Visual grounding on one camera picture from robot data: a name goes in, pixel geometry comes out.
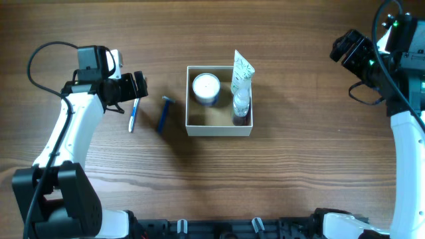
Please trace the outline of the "blue white toothbrush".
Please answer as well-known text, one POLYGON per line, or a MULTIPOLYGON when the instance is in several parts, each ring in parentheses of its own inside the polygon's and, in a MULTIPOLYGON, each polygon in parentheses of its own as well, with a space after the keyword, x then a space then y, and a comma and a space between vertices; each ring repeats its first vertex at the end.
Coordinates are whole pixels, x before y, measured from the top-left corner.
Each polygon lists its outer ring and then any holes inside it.
POLYGON ((135 125, 135 119, 137 116, 137 111, 138 111, 138 107, 139 107, 139 98, 136 98, 133 102, 133 108, 132 108, 132 112, 130 115, 130 119, 129 119, 129 125, 128 125, 128 131, 130 133, 133 133, 133 129, 134 129, 134 125, 135 125))

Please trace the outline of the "blue disposable razor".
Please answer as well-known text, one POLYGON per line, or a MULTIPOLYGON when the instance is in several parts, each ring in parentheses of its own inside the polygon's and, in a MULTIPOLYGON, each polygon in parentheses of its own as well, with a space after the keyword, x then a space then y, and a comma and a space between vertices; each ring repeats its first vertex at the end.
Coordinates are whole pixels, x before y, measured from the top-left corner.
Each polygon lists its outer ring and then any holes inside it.
POLYGON ((161 117, 160 117, 160 120, 159 120, 159 123, 158 123, 158 126, 157 126, 157 132, 160 133, 160 134, 162 134, 162 132, 163 132, 165 121, 166 121, 168 113, 169 113, 169 106, 171 104, 175 103, 175 100, 173 98, 168 97, 168 96, 162 96, 162 99, 165 100, 165 104, 164 104, 163 111, 162 111, 162 114, 161 114, 161 117))

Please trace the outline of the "white lidded blue jar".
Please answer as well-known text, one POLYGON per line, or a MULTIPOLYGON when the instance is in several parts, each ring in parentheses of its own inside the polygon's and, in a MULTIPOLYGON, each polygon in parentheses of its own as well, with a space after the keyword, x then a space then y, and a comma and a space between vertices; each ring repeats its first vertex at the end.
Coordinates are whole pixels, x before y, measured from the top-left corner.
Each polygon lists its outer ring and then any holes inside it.
POLYGON ((198 103, 213 106, 218 102, 220 80, 214 74, 202 73, 193 80, 192 89, 198 103))

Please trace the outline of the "white cream tube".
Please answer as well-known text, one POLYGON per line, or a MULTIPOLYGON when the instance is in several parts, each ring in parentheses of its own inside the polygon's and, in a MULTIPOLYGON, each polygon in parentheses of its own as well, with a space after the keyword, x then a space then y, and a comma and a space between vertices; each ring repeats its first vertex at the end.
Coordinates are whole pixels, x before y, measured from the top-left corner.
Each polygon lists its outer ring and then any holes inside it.
POLYGON ((241 88, 249 88, 254 75, 254 67, 237 50, 235 50, 232 80, 230 85, 232 94, 235 94, 241 88))

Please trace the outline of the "clear bottle dark liquid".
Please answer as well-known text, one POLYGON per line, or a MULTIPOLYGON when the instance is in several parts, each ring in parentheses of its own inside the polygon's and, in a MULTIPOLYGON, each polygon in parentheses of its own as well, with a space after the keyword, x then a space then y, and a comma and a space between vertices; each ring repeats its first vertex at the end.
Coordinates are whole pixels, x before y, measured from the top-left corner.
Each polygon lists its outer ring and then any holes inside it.
POLYGON ((250 109, 250 92, 248 88, 241 88, 235 92, 232 102, 232 122, 235 126, 246 125, 250 109))

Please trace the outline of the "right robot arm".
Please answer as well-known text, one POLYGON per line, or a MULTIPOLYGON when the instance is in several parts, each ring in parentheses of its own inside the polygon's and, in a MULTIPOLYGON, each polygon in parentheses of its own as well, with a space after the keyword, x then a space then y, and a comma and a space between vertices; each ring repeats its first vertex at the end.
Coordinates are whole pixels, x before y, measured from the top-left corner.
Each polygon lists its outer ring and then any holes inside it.
POLYGON ((386 81, 374 54, 377 48, 389 73, 411 108, 424 117, 424 20, 405 13, 389 15, 385 35, 374 44, 351 29, 333 43, 330 58, 380 94, 394 135, 396 200, 388 230, 356 219, 348 212, 316 210, 315 234, 324 238, 424 237, 424 130, 386 81))

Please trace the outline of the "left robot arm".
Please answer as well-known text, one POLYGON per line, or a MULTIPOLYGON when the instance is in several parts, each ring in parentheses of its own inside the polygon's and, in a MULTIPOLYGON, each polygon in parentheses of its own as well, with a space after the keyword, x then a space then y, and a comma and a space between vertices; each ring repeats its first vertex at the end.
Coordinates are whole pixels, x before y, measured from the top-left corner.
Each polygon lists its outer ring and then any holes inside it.
POLYGON ((24 238, 145 238, 128 210, 107 210, 84 167, 105 112, 147 96, 142 72, 122 73, 122 55, 104 46, 80 46, 78 68, 58 92, 61 109, 42 153, 12 178, 24 238))

